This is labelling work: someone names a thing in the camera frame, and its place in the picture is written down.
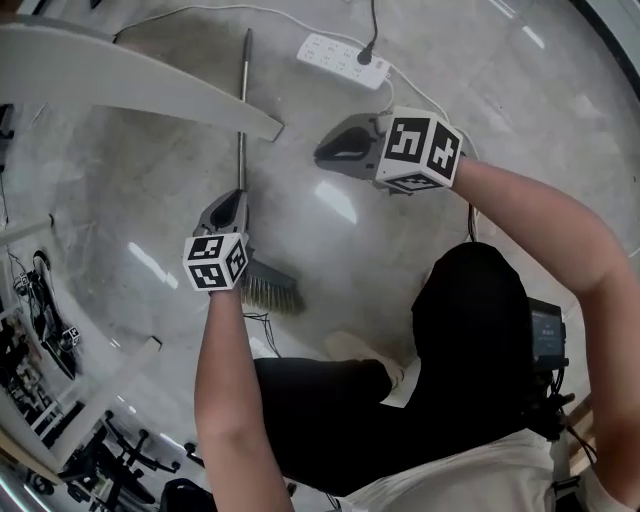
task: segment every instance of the white t-shirt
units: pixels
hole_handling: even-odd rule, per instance
[[[522,430],[485,446],[381,478],[341,498],[369,512],[552,512],[550,443]],[[582,479],[588,512],[634,512],[590,470]]]

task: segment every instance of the electrical outlet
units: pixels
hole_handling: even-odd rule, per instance
[[[358,54],[361,51],[328,37],[311,34],[298,50],[297,58],[302,62],[376,90],[382,85],[389,73],[389,63],[374,56],[370,64],[363,66],[358,62]]]

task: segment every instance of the person's right arm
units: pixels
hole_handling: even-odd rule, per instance
[[[575,294],[585,321],[596,474],[640,507],[640,285],[591,210],[535,180],[461,157],[453,190]]]

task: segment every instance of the broom handle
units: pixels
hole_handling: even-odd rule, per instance
[[[244,38],[244,50],[242,52],[242,80],[240,83],[240,99],[247,101],[247,82],[249,81],[249,62],[251,61],[251,46],[253,45],[253,32],[247,30]],[[247,187],[247,146],[246,136],[238,132],[238,188],[245,190]]]

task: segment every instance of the black electronic device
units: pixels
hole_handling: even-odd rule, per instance
[[[569,365],[565,357],[566,328],[558,306],[529,298],[533,371],[560,370]]]

